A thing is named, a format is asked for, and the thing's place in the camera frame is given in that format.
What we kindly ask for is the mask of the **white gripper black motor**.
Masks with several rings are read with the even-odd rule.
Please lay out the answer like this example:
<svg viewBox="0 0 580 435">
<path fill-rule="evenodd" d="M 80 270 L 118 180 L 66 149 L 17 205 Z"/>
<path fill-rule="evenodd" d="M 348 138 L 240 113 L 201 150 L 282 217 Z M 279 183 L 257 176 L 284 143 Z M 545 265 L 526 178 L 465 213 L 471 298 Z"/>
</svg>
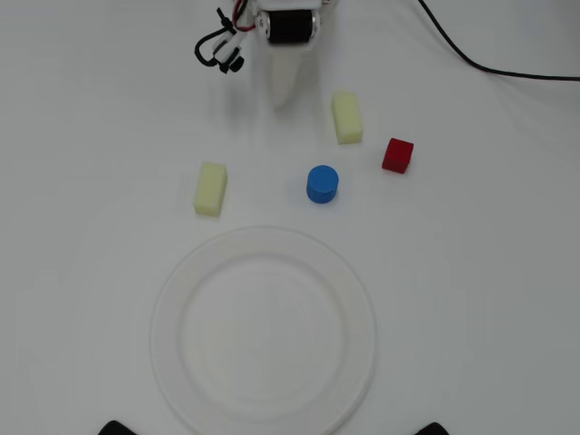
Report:
<svg viewBox="0 0 580 435">
<path fill-rule="evenodd" d="M 294 105 L 305 94 L 312 57 L 307 45 L 320 30 L 323 8 L 321 0 L 255 1 L 256 29 L 273 45 L 267 57 L 267 82 L 276 110 Z"/>
</svg>

